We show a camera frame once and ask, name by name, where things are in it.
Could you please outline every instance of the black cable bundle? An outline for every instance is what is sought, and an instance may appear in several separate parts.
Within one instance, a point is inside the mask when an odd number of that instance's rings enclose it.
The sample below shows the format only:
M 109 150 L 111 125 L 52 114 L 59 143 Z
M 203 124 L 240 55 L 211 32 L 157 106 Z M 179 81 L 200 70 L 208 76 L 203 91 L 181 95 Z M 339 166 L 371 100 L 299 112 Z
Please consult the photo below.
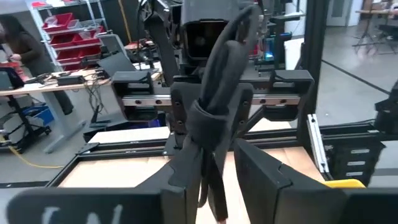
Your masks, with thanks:
M 108 110 L 105 108 L 102 97 L 101 97 L 101 86 L 110 82 L 109 80 L 105 83 L 99 84 L 100 78 L 95 78 L 91 85 L 85 82 L 85 90 L 88 93 L 88 103 L 90 104 L 91 109 L 93 112 L 96 112 L 96 108 L 98 107 L 98 114 L 101 114 L 102 110 L 105 110 L 108 113 Z
M 219 222 L 227 219 L 228 211 L 220 172 L 222 167 L 216 164 L 215 149 L 224 137 L 228 105 L 246 68 L 249 52 L 256 43 L 259 14 L 257 5 L 248 6 L 221 32 L 205 68 L 200 97 L 193 102 L 187 117 L 187 138 L 204 150 L 198 206 L 204 206 L 209 195 L 210 207 Z M 239 26 L 248 26 L 246 38 L 237 35 L 241 30 Z

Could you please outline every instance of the laptop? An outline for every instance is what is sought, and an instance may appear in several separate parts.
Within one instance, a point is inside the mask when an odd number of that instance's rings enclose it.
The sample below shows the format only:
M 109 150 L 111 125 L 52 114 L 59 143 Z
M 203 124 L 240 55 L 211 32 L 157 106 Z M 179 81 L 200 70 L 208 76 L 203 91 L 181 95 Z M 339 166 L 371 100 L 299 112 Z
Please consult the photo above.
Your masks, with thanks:
M 134 65 L 122 52 L 101 59 L 97 61 L 97 64 L 104 69 L 110 78 L 112 78 L 116 72 L 136 71 Z

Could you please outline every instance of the electronic equipment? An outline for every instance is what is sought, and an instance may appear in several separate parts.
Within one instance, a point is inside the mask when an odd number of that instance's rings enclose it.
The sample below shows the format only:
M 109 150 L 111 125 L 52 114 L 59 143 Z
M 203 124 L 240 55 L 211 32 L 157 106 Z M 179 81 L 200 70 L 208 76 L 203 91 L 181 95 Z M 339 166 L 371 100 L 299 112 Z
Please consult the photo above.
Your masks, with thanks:
M 97 61 L 97 64 L 104 69 L 109 77 L 113 77 L 116 72 L 136 71 L 136 68 L 122 52 L 101 59 Z
M 15 90 L 24 86 L 24 81 L 13 68 L 0 68 L 0 90 Z
M 57 77 L 58 86 L 84 84 L 83 75 Z

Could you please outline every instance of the metal rail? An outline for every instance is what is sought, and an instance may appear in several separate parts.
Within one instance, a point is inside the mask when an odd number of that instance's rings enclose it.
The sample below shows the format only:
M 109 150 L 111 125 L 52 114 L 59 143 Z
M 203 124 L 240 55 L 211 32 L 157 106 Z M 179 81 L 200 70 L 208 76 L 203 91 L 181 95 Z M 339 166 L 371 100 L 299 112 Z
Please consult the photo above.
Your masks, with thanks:
M 170 95 L 141 95 L 125 96 L 122 98 L 124 106 L 171 106 Z M 252 105 L 280 106 L 297 105 L 300 102 L 299 95 L 268 95 L 254 94 Z

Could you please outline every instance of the glass panel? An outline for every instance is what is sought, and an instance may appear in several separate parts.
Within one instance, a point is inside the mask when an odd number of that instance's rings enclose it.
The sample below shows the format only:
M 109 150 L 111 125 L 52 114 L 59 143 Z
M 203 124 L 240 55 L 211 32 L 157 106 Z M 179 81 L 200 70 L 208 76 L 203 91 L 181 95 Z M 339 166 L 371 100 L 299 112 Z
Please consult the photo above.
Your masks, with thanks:
M 342 17 L 345 0 L 333 0 L 333 10 L 331 12 L 332 17 Z

